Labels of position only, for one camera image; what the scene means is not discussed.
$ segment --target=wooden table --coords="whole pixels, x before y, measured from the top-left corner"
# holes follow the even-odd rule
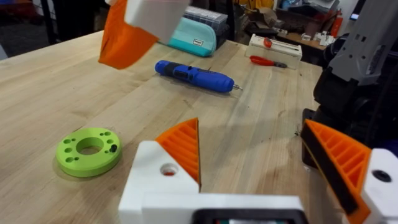
[[[157,44],[115,70],[97,62],[101,36],[0,61],[1,223],[119,223],[137,145],[196,116],[203,192],[299,195],[311,222],[326,223],[325,183],[303,168],[295,135],[302,110],[316,108],[321,68],[253,65],[246,46],[227,42],[210,58]],[[228,74],[244,90],[224,95],[160,77],[160,59]],[[56,145],[87,127],[115,131],[123,157],[103,175],[68,176],[57,166]]]

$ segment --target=teal case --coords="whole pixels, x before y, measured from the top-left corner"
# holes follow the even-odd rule
[[[209,25],[181,18],[167,45],[197,56],[207,57],[216,51],[216,33]]]

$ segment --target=green 3d-printed ring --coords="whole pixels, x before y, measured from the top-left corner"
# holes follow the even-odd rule
[[[100,150],[91,155],[80,153],[88,147]],[[75,177],[92,177],[114,167],[120,157],[120,140],[104,128],[86,128],[66,136],[58,145],[56,157],[65,173]]]

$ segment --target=electric screwdriver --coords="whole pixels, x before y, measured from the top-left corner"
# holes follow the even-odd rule
[[[241,87],[235,85],[234,80],[224,74],[203,70],[179,63],[161,60],[155,65],[156,72],[160,75],[178,78],[192,85],[200,86],[208,90],[214,90],[220,93],[226,93],[232,89],[242,90]]]

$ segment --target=orange 3d-printed part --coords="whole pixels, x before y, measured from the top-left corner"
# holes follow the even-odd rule
[[[156,141],[200,184],[198,118],[182,122],[156,138]]]
[[[361,198],[370,148],[323,124],[305,120],[301,138],[322,175],[333,189],[351,224],[370,214]]]
[[[138,61],[158,38],[124,21],[127,0],[118,0],[111,6],[102,38],[99,63],[117,69],[127,68]]]

